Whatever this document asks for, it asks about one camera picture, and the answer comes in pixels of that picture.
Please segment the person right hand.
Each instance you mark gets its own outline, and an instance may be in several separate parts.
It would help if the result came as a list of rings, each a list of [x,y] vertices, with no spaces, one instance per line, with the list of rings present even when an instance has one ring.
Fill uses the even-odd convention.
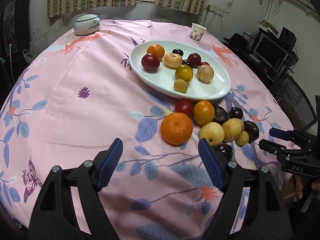
[[[302,178],[300,176],[295,175],[295,180],[296,180],[296,188],[295,188],[295,196],[294,196],[294,201],[298,201],[303,197],[303,187],[304,184],[302,182]],[[311,188],[317,192],[320,191],[319,189],[320,182],[319,180],[314,181],[313,184],[311,185]]]

